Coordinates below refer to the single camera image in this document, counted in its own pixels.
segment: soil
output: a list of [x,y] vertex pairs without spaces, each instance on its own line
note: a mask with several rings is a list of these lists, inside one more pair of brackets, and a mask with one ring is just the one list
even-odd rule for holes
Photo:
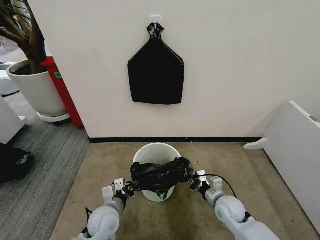
[[32,75],[33,73],[31,73],[31,66],[30,65],[25,65],[21,68],[19,68],[18,70],[16,70],[15,72],[12,72],[12,74],[15,75]]

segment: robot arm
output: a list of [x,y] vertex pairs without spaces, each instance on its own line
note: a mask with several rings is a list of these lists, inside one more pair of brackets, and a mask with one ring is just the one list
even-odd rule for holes
[[128,197],[124,192],[125,180],[116,179],[111,186],[102,188],[103,206],[89,217],[86,228],[73,240],[115,240],[120,217]]
[[198,171],[201,184],[199,192],[214,209],[216,217],[234,235],[235,240],[279,240],[262,222],[255,220],[240,200],[225,195],[222,191],[222,179],[214,177],[207,181],[205,171]]

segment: white plant pot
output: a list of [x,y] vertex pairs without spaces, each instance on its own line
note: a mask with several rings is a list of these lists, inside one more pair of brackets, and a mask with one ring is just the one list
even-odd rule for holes
[[67,114],[66,107],[47,71],[32,75],[12,74],[27,64],[28,60],[18,62],[9,67],[6,72],[32,108],[47,117]]

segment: red cabinet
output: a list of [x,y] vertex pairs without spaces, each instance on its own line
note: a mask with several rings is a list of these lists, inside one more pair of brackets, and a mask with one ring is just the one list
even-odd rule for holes
[[59,72],[59,69],[56,65],[56,62],[53,57],[49,56],[43,63],[41,63],[43,67],[46,67],[48,70],[52,81],[65,105],[65,108],[67,112],[70,115],[70,118],[75,125],[76,129],[80,129],[81,127],[84,126],[82,123],[82,120],[79,116],[79,113],[76,109],[76,106],[74,104],[74,101],[72,100],[69,91],[65,85],[65,82]]

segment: black baseboard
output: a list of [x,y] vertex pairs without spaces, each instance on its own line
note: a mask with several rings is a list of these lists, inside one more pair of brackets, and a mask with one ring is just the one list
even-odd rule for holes
[[253,143],[261,137],[89,137],[90,143]]

